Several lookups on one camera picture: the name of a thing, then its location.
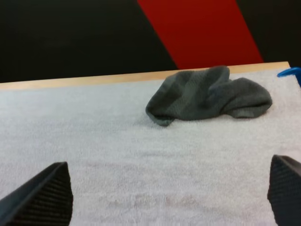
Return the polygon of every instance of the gray sock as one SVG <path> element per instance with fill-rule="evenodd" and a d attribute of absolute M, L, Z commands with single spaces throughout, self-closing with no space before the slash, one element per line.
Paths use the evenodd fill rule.
<path fill-rule="evenodd" d="M 229 80 L 226 66 L 183 71 L 165 79 L 146 106 L 147 115 L 160 126 L 174 119 L 200 120 L 229 114 L 255 118 L 272 105 L 269 92 L 256 82 Z"/>

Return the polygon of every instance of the red stripe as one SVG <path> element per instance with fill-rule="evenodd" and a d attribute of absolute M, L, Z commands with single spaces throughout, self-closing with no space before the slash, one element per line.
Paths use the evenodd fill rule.
<path fill-rule="evenodd" d="M 138 0 L 179 69 L 263 62 L 235 0 Z"/>

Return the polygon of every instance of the blue object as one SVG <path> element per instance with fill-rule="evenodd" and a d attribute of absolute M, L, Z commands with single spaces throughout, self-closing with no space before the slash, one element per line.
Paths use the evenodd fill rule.
<path fill-rule="evenodd" d="M 277 75 L 277 77 L 285 77 L 285 76 L 292 75 L 292 74 L 294 74 L 296 76 L 299 86 L 301 87 L 301 68 L 299 68 L 299 67 L 292 67 L 292 68 L 286 69 L 286 70 L 280 72 Z"/>

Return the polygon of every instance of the black wall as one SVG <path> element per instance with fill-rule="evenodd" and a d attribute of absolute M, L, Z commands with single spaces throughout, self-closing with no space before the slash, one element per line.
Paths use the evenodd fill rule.
<path fill-rule="evenodd" d="M 0 21 L 0 82 L 176 69 L 135 0 L 2 0 Z"/>
<path fill-rule="evenodd" d="M 301 1 L 237 0 L 265 62 L 301 66 Z"/>

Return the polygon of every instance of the textured rubber pad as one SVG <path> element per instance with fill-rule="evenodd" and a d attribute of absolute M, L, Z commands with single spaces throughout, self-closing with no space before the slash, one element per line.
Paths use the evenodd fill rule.
<path fill-rule="evenodd" d="M 67 226 L 73 195 L 66 162 L 57 162 L 0 200 L 0 226 Z"/>
<path fill-rule="evenodd" d="M 268 200 L 279 226 L 301 226 L 301 164 L 288 156 L 274 155 Z"/>

